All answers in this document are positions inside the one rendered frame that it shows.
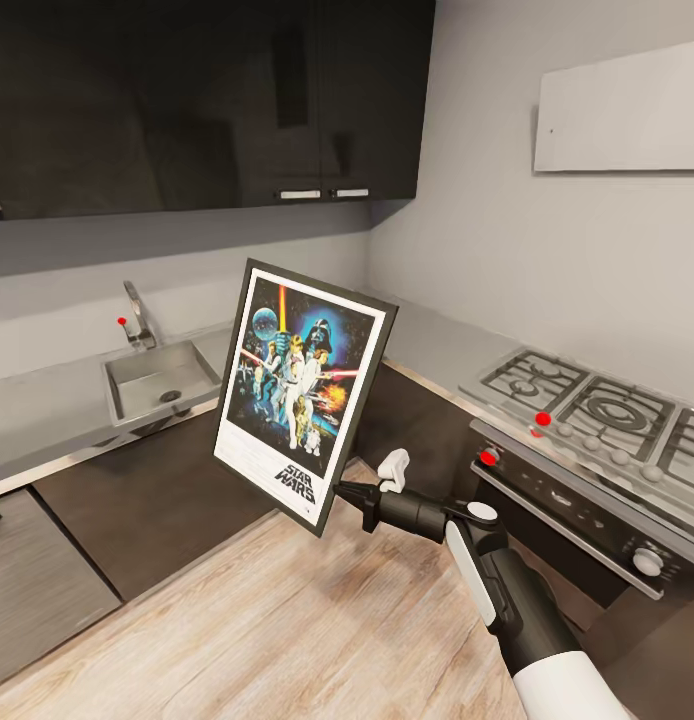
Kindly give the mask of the poster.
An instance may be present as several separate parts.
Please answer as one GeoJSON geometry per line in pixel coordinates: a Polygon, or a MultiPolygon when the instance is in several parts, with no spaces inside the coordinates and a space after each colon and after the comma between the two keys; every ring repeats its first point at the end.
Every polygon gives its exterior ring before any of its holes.
{"type": "Polygon", "coordinates": [[[207,458],[321,538],[398,310],[248,257],[207,458]]]}

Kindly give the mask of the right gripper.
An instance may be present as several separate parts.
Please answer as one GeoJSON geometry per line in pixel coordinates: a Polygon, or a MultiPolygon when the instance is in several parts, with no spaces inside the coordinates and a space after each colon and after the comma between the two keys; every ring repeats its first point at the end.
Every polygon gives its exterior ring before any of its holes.
{"type": "Polygon", "coordinates": [[[401,493],[382,491],[384,479],[378,485],[341,480],[332,489],[349,504],[364,512],[362,529],[373,533],[380,521],[408,531],[417,532],[417,518],[421,508],[421,493],[403,488],[401,493]]]}

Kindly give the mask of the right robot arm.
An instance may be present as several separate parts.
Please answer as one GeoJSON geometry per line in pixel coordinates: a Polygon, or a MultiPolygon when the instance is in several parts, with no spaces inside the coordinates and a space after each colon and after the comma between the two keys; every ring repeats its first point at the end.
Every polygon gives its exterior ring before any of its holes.
{"type": "Polygon", "coordinates": [[[528,720],[632,720],[561,618],[545,577],[508,548],[499,513],[485,503],[452,495],[438,501],[406,489],[409,462],[408,452],[397,449],[378,467],[378,485],[341,480],[333,492],[364,512],[364,531],[383,521],[448,543],[487,630],[498,638],[528,720]]]}

